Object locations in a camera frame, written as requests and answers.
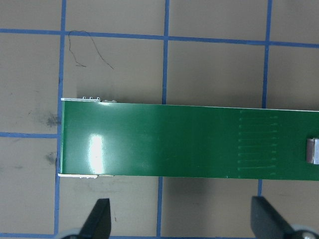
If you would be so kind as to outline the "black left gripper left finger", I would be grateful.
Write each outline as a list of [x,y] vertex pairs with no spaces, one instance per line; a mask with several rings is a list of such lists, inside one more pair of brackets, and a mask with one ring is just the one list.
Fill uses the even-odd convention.
[[111,210],[109,199],[98,199],[81,228],[80,239],[108,239],[111,234]]

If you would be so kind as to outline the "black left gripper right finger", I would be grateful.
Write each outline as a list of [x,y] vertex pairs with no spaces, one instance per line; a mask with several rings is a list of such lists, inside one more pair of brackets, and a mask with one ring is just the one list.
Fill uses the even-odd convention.
[[265,197],[251,198],[250,227],[257,239],[289,239],[294,229]]

